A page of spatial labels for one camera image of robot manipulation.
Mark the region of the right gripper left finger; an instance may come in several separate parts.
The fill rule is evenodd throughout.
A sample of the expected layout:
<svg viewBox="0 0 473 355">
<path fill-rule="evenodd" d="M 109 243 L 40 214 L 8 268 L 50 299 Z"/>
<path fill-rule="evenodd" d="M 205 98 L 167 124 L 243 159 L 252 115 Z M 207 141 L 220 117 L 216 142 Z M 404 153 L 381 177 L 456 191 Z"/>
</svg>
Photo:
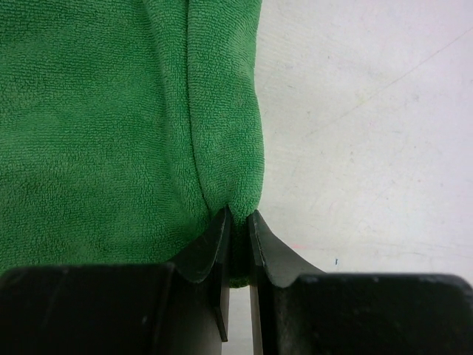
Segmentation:
<svg viewBox="0 0 473 355">
<path fill-rule="evenodd" d="M 1 276 L 3 354 L 220 354 L 231 213 L 164 263 L 14 268 Z"/>
</svg>

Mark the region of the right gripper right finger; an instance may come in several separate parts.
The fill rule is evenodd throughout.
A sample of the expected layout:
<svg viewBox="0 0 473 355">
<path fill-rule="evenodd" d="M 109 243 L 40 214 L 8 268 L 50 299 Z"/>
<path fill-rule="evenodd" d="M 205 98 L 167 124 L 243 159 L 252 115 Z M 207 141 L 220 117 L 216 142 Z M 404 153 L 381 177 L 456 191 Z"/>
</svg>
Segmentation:
<svg viewBox="0 0 473 355">
<path fill-rule="evenodd" d="M 472 287 L 453 274 L 326 273 L 247 219 L 255 354 L 470 354 Z"/>
</svg>

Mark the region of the green microfiber towel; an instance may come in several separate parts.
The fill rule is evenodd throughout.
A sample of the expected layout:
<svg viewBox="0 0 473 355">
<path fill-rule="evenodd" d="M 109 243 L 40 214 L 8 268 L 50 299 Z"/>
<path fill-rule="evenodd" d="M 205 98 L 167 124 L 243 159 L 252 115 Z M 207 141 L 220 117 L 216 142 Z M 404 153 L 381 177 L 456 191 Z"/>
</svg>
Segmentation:
<svg viewBox="0 0 473 355">
<path fill-rule="evenodd" d="M 161 263 L 264 174 L 260 1 L 1 3 L 1 269 Z"/>
</svg>

